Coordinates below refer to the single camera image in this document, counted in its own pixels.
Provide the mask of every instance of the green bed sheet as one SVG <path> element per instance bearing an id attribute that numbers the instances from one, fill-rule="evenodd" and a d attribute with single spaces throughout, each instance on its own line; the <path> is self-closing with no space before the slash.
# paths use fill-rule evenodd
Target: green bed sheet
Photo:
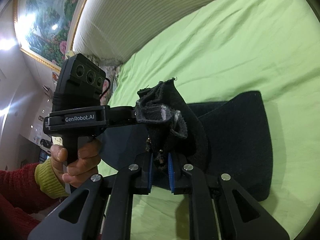
<path id="1" fill-rule="evenodd" d="M 187 103 L 260 90 L 274 153 L 261 204 L 291 239 L 320 201 L 320 23 L 306 0 L 215 0 L 179 20 L 122 66 L 110 106 L 134 106 L 160 80 Z M 116 173 L 101 163 L 99 172 Z M 135 196 L 132 239 L 189 239 L 188 200 L 153 187 Z"/>

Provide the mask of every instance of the framed painting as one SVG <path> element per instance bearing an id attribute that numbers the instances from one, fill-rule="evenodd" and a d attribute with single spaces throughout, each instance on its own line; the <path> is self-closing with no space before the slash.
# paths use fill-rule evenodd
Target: framed painting
<path id="1" fill-rule="evenodd" d="M 20 49 L 59 75 L 86 0 L 14 0 Z"/>

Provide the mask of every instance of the silver screw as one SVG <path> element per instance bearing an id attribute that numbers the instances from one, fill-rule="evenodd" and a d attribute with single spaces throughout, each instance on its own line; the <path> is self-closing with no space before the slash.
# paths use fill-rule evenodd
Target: silver screw
<path id="1" fill-rule="evenodd" d="M 136 171 L 137 169 L 139 169 L 139 165 L 137 165 L 137 164 L 131 164 L 129 166 L 130 171 Z"/>
<path id="2" fill-rule="evenodd" d="M 192 171 L 193 170 L 193 165 L 192 164 L 185 164 L 185 165 L 183 165 L 183 169 L 185 171 Z"/>
<path id="3" fill-rule="evenodd" d="M 101 179 L 100 174 L 93 174 L 90 178 L 93 182 L 99 181 Z"/>
<path id="4" fill-rule="evenodd" d="M 221 179 L 224 180 L 224 181 L 228 181 L 228 180 L 231 179 L 231 176 L 228 173 L 223 173 L 221 175 Z"/>

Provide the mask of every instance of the human hand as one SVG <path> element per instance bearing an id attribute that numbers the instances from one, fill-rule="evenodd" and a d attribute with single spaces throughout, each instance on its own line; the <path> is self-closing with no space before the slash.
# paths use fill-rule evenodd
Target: human hand
<path id="1" fill-rule="evenodd" d="M 61 145 L 52 145 L 51 147 L 51 166 L 58 180 L 62 185 L 70 183 L 74 187 L 79 187 L 83 182 L 93 174 L 98 173 L 97 165 L 101 158 L 98 152 L 101 142 L 97 139 L 86 143 L 78 150 L 78 159 L 67 166 L 67 172 L 64 173 L 62 163 L 68 158 L 68 151 Z"/>

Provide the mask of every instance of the ribbed cuff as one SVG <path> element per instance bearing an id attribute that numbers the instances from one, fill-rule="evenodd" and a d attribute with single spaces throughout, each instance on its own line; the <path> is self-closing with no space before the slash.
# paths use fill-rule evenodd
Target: ribbed cuff
<path id="1" fill-rule="evenodd" d="M 47 159 L 44 163 L 36 166 L 35 170 L 36 183 L 40 190 L 50 198 L 68 196 L 64 187 L 61 185 L 51 167 L 51 159 Z"/>

